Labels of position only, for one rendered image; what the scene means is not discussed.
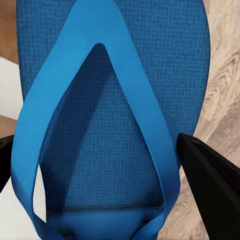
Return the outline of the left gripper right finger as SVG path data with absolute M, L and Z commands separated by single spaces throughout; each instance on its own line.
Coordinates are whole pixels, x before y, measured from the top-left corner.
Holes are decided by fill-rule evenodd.
M 210 240 L 240 240 L 240 168 L 179 133 L 176 152 Z

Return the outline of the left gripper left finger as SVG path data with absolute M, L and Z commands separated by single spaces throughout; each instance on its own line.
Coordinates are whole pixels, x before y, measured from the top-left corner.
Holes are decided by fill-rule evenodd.
M 11 156 L 14 134 L 0 138 L 0 193 L 11 177 Z

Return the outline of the sandal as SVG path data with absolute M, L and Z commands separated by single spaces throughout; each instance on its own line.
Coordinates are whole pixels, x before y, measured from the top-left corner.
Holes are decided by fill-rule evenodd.
M 203 0 L 16 0 L 16 39 L 11 183 L 38 236 L 157 240 L 208 84 Z

